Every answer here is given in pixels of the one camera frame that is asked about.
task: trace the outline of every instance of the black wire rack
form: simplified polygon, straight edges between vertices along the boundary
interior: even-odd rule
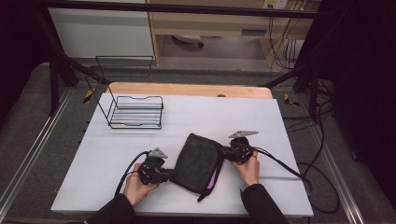
[[[152,57],[132,56],[97,56],[98,65],[91,69],[99,68],[102,76],[85,77],[90,94],[95,98],[107,124],[111,129],[161,129],[163,118],[163,98],[161,96],[132,96],[118,94],[111,90],[111,83],[116,81],[131,81],[131,77],[149,77]],[[124,76],[106,76],[105,71],[125,68],[146,67],[139,75],[123,71]],[[100,102],[102,93],[109,93],[111,102],[103,105]]]

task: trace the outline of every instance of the person's left hand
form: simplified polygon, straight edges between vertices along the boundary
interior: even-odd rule
[[[148,194],[158,188],[159,184],[144,185],[137,174],[140,163],[134,165],[134,172],[126,179],[124,195],[132,206],[140,203]]]

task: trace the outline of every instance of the hand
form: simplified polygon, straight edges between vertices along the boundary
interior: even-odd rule
[[[140,203],[152,190],[160,186],[159,184],[144,185],[137,174],[139,167],[140,163],[134,165],[134,172],[127,177],[124,190],[124,195],[132,206]]]
[[[253,155],[245,163],[233,161],[233,166],[238,169],[241,179],[248,185],[259,183],[260,162],[257,160],[258,152],[253,151]]]

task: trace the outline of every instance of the gray floor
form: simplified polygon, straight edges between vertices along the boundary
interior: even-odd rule
[[[133,81],[257,86],[280,75],[266,73],[271,70],[266,67],[257,40],[205,37],[204,42],[205,46],[199,49],[194,45],[180,43],[167,37],[163,47],[162,63],[154,67],[150,77],[135,78]],[[6,190],[7,184],[17,172],[48,118],[50,111],[48,73],[47,66],[37,67],[21,99],[1,126],[0,192]],[[292,101],[302,101],[306,98],[306,94],[303,93],[293,94],[290,88],[293,82],[292,79],[288,80],[273,89],[274,97],[278,100],[284,117],[302,116],[305,113],[302,106],[284,104],[285,92],[290,95]],[[4,223],[11,220],[18,220],[20,223],[22,221],[56,223],[72,219],[81,220],[86,217],[64,216],[50,211],[56,196],[54,191],[62,184],[68,166],[78,150],[78,141],[82,139],[83,131],[88,126],[87,121],[90,120],[95,108],[93,102],[87,105],[82,103],[87,92],[84,81],[72,91],[71,99],[62,117],[9,208]],[[294,123],[285,120],[285,127],[288,128],[292,124]],[[329,117],[324,124],[326,144],[349,186],[365,223],[396,223],[395,211],[375,183],[367,166],[351,159],[350,149],[336,118]],[[289,133],[289,137],[296,160],[311,161],[318,150],[313,129],[292,132]],[[322,158],[319,158],[316,166],[329,175]],[[308,177],[314,184],[312,202],[320,208],[332,209],[336,200],[330,186],[316,172],[310,172]],[[314,212],[315,216],[311,219],[313,223],[349,223],[343,206],[331,215],[317,210]],[[201,223],[209,223],[209,221],[201,220]]]

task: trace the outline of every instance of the black metal frame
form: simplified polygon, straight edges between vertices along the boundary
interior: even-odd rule
[[[32,1],[30,5],[31,13],[35,21],[41,28],[42,32],[47,38],[50,51],[52,54],[52,67],[50,69],[51,76],[55,78],[59,73],[64,82],[68,86],[77,84],[77,79],[71,67],[79,70],[89,77],[97,78],[102,83],[108,84],[109,80],[101,78],[90,69],[77,63],[69,58],[62,48],[61,43],[55,38],[49,25],[43,17],[43,9],[52,8],[73,8],[73,9],[91,9],[91,10],[117,10],[117,11],[146,11],[146,12],[172,12],[172,13],[194,13],[194,14],[212,14],[212,15],[235,15],[235,16],[254,16],[254,17],[275,17],[275,18],[301,18],[301,19],[315,19],[324,20],[333,17],[334,12],[316,12],[316,11],[295,11],[295,10],[273,10],[273,9],[258,9],[258,8],[242,8],[242,7],[203,7],[203,6],[181,6],[181,5],[160,5],[160,4],[136,4],[136,3],[108,3],[108,2],[86,2],[86,1],[66,1],[66,0],[36,0]],[[316,48],[314,53],[323,54],[322,49]],[[290,78],[299,76],[302,72],[312,70],[315,67],[312,62],[302,63],[293,71],[280,77],[262,87],[272,88],[280,82]],[[55,81],[51,82],[52,106],[51,111],[54,111],[58,106],[56,97],[58,96],[58,87]]]

